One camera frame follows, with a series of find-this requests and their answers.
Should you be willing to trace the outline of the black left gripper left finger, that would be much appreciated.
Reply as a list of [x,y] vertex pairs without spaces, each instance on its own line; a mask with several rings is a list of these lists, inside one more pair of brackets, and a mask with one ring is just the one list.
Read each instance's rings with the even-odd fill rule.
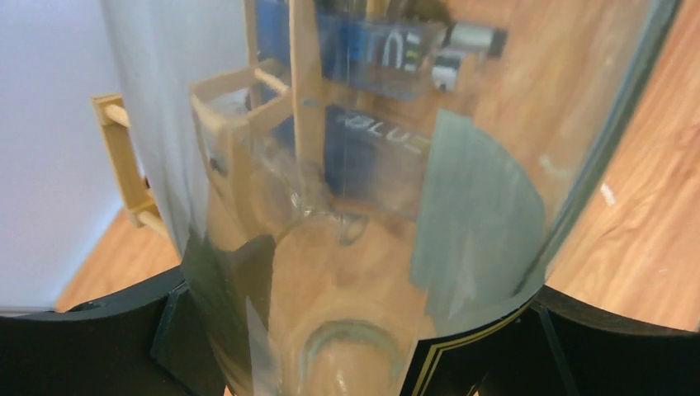
[[3,395],[222,395],[178,268],[67,312],[1,319]]

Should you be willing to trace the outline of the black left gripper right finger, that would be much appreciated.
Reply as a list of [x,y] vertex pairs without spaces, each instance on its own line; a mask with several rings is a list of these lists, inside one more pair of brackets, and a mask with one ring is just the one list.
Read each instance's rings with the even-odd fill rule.
[[418,343],[403,395],[696,395],[699,336],[550,287],[507,316]]

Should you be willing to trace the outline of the clear bottle with black label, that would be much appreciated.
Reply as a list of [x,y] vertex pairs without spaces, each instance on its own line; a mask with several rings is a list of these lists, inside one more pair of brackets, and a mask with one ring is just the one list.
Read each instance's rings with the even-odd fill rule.
[[676,1],[104,1],[235,395],[471,395],[625,131]]

